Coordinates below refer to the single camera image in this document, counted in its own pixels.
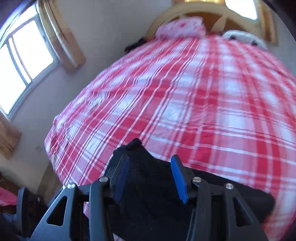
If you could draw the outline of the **black pants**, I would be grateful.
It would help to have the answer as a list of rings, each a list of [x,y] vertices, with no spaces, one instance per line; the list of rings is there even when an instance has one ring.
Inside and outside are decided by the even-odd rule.
[[[119,207],[110,212],[113,232],[124,240],[187,240],[193,207],[179,198],[171,161],[156,159],[136,138],[113,152],[108,168],[122,155],[129,157],[129,170]],[[208,172],[190,170],[210,184],[233,184],[260,225],[274,208],[274,197],[268,193]]]

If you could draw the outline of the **lower yellow curtain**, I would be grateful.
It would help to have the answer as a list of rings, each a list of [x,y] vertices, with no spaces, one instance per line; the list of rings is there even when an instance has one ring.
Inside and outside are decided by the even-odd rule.
[[[9,160],[16,148],[22,133],[1,113],[0,117],[0,149],[1,155]]]

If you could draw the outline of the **red white plaid bedsheet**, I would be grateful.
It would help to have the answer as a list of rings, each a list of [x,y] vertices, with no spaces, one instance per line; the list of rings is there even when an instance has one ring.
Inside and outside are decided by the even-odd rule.
[[[160,160],[271,193],[269,240],[295,219],[295,76],[270,52],[219,36],[149,41],[54,118],[45,149],[63,184],[88,184],[134,138]]]

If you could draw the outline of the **white patterned pillow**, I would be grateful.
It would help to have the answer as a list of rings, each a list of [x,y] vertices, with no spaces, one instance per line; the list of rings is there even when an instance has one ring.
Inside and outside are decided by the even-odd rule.
[[[263,50],[268,50],[266,43],[262,39],[249,32],[229,30],[222,35],[222,38],[229,40],[237,40],[240,42],[251,44],[253,46],[257,46]]]

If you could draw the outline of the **side window yellow curtain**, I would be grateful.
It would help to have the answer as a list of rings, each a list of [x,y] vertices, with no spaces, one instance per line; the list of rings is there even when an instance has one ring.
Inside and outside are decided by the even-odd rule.
[[[66,72],[72,73],[84,65],[86,57],[64,19],[58,2],[37,1],[37,9],[45,33]]]

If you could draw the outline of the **dark cloth beside bed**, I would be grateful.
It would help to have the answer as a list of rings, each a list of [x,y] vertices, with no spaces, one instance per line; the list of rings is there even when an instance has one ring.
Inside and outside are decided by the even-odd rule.
[[[138,41],[126,46],[124,52],[129,53],[132,50],[136,49],[137,47],[140,47],[141,45],[144,45],[146,42],[147,41],[146,41],[145,38],[140,38]]]

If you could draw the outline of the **pink floral pillow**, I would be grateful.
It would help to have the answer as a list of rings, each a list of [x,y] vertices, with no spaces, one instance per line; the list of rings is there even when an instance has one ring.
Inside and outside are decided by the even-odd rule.
[[[158,27],[156,39],[204,38],[207,30],[199,16],[181,18]]]

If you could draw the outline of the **cream wooden headboard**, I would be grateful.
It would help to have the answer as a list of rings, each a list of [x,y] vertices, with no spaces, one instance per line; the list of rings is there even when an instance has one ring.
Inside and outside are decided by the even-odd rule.
[[[222,4],[197,1],[179,3],[165,10],[151,24],[145,39],[153,39],[157,29],[165,23],[194,16],[203,19],[208,33],[240,30],[264,39],[264,33],[259,21],[245,18]]]

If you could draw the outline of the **yellow curtain right of headboard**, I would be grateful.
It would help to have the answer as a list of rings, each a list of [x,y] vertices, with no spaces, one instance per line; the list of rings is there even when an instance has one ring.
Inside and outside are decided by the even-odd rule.
[[[272,9],[263,1],[257,1],[257,11],[264,40],[278,46],[278,29]]]

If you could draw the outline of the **window behind headboard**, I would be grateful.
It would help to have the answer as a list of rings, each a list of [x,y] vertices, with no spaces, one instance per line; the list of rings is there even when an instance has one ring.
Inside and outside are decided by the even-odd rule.
[[[237,14],[251,19],[257,20],[257,10],[254,0],[225,0],[226,6]]]

